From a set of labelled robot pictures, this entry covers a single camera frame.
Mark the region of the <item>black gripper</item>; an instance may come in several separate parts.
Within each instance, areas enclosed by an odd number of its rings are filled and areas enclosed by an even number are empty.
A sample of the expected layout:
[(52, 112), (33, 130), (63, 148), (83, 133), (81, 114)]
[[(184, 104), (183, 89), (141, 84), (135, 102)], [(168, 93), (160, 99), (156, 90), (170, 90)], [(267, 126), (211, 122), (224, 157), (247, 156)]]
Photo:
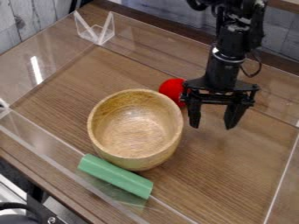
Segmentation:
[(243, 62), (244, 59), (223, 58), (212, 53), (204, 75), (182, 84), (180, 100), (188, 107), (190, 125), (195, 129), (200, 126), (203, 104), (227, 105), (224, 124), (228, 130), (254, 106), (259, 86), (238, 80)]

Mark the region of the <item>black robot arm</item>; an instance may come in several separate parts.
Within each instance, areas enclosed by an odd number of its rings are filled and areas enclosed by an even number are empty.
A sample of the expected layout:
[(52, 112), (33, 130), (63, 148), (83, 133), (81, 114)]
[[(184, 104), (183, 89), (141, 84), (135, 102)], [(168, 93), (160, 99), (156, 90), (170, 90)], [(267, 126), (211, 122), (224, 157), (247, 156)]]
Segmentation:
[(196, 11), (211, 9), (216, 18), (216, 38), (210, 49), (204, 75), (183, 84), (180, 100), (188, 109), (190, 125), (200, 126), (202, 105), (227, 107), (226, 128), (232, 129), (255, 104), (259, 85), (238, 79), (246, 72), (248, 54), (262, 46), (267, 0), (186, 0)]

